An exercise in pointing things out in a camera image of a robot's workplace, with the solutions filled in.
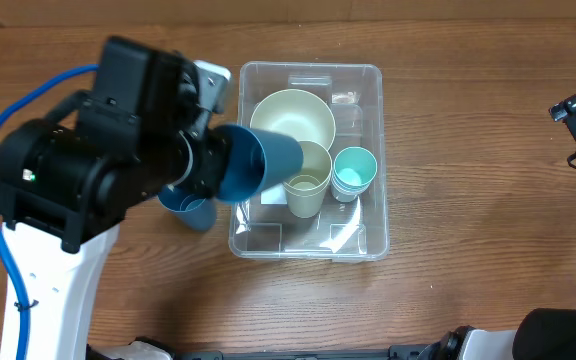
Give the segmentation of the tall beige cup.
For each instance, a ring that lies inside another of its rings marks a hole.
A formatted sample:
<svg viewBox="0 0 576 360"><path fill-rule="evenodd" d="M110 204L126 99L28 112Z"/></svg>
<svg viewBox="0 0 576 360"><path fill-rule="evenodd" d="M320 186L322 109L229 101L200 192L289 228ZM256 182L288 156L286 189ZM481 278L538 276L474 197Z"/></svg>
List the tall beige cup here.
<svg viewBox="0 0 576 360"><path fill-rule="evenodd" d="M297 196L311 196L319 193L329 183L332 172L332 159L328 150L312 141L300 141L303 152L301 170L283 182L284 189Z"/></svg>
<svg viewBox="0 0 576 360"><path fill-rule="evenodd" d="M298 175L283 183L286 202L291 213L299 218L317 215L322 207L329 181L311 175Z"/></svg>

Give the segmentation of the cream bowl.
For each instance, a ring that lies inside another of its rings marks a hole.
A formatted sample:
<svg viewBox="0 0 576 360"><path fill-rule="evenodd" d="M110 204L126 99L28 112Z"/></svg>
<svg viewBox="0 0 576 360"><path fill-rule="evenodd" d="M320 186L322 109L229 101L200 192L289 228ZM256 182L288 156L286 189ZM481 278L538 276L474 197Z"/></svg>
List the cream bowl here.
<svg viewBox="0 0 576 360"><path fill-rule="evenodd" d="M299 89L272 93L255 108L250 127L311 141L329 150L336 136L331 108L317 95Z"/></svg>

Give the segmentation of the tall dark blue cup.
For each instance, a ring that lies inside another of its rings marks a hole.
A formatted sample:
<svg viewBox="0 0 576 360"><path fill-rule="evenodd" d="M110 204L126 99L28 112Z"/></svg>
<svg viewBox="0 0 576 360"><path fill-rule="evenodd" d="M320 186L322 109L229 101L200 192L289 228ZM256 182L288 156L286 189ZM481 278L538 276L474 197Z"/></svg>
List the tall dark blue cup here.
<svg viewBox="0 0 576 360"><path fill-rule="evenodd" d="M290 136L236 124L218 126L216 131L232 145L216 195L221 202L246 201L302 169L303 150Z"/></svg>

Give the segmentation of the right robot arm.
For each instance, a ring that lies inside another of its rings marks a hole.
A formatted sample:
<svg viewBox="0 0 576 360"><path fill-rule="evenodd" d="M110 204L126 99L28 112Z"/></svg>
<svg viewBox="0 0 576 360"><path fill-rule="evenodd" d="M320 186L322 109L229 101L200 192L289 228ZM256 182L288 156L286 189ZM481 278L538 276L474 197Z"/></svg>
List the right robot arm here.
<svg viewBox="0 0 576 360"><path fill-rule="evenodd" d="M576 142L576 94L549 109L554 121L564 123ZM576 151L567 158L576 170ZM421 359L576 359L576 308L538 308L516 330L490 332L462 326L427 346Z"/></svg>

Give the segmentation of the mint green small cup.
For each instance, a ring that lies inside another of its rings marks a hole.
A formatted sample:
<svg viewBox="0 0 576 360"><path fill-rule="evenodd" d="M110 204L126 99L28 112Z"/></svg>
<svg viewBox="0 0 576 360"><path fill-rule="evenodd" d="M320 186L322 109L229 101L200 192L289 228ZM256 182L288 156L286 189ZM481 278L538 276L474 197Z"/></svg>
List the mint green small cup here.
<svg viewBox="0 0 576 360"><path fill-rule="evenodd" d="M333 163L335 179L350 188L369 185L378 172L375 156L363 147L347 147L340 151Z"/></svg>

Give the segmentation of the light blue small cup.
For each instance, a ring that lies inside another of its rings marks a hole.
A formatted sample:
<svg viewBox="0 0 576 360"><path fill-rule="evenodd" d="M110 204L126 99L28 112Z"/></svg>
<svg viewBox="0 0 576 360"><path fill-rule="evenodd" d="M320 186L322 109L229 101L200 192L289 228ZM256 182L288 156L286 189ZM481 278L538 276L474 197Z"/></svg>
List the light blue small cup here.
<svg viewBox="0 0 576 360"><path fill-rule="evenodd" d="M348 185L344 182L342 182L336 174L332 175L332 183L333 183L333 187L344 194L348 194L348 195L359 195L361 193L363 193L364 191L366 191L370 184L364 185L364 186L354 186L354 185Z"/></svg>

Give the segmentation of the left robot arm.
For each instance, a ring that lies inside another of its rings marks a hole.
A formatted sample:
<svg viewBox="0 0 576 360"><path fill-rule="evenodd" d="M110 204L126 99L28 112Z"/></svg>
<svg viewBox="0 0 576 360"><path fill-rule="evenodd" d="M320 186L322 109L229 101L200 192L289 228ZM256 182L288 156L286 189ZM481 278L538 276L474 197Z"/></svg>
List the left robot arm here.
<svg viewBox="0 0 576 360"><path fill-rule="evenodd" d="M166 188L214 197L231 141L209 128L230 71L113 36L93 85L0 144L0 355L82 359L105 260L126 212Z"/></svg>

